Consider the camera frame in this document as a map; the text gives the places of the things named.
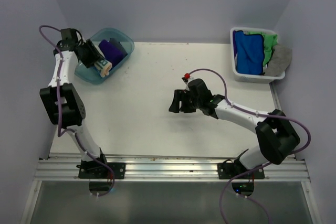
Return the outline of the patterned white cloth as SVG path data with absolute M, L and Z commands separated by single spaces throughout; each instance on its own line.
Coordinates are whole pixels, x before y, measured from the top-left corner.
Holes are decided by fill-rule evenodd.
M 102 78 L 108 76 L 112 69 L 112 63 L 106 59 L 99 59 L 94 63 L 94 66 Z

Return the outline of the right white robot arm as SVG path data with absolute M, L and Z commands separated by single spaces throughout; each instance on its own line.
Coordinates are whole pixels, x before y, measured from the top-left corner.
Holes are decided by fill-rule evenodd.
M 224 161 L 220 167 L 229 178 L 246 178 L 254 168 L 271 163 L 279 165 L 298 146 L 300 138 L 280 110 L 259 112 L 240 108 L 220 94 L 212 94 L 202 79 L 186 82 L 185 89 L 176 89 L 169 112 L 195 113 L 237 124 L 256 134 L 258 144 L 243 151 L 233 161 Z

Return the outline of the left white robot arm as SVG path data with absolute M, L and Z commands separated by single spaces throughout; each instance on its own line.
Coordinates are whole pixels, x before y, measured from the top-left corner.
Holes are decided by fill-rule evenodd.
M 82 168 L 97 178 L 104 178 L 109 165 L 101 148 L 95 143 L 85 123 L 86 109 L 74 84 L 73 78 L 78 62 L 87 68 L 93 66 L 102 55 L 91 40 L 84 40 L 74 28 L 57 30 L 61 40 L 51 45 L 54 48 L 55 68 L 47 87 L 39 92 L 45 110 L 59 137 L 68 134 L 75 142 L 82 157 Z

